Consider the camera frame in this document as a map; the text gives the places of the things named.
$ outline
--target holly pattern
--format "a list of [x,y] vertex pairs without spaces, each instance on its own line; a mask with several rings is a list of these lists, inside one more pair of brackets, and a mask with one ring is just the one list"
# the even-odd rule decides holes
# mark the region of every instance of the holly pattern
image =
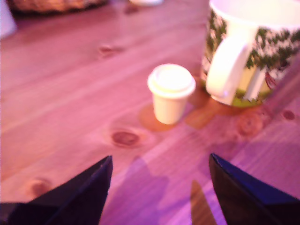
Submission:
[[[212,57],[217,47],[226,38],[227,24],[213,10],[210,11],[207,24],[205,57],[202,60],[203,71],[207,75]],[[272,31],[259,29],[253,42],[253,49],[245,67],[257,66],[266,71],[275,80],[280,80],[293,56],[300,49],[300,30]]]

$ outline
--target wooden table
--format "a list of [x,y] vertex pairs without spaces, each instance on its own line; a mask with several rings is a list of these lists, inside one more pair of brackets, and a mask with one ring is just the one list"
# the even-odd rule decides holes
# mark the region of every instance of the wooden table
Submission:
[[199,77],[207,12],[207,0],[118,0],[17,17],[1,41],[1,200],[29,201],[113,155],[102,225],[225,224],[211,152],[300,198],[299,92],[262,131],[252,117],[254,133],[242,132],[251,114],[200,87],[180,123],[155,119],[147,77],[162,63]]

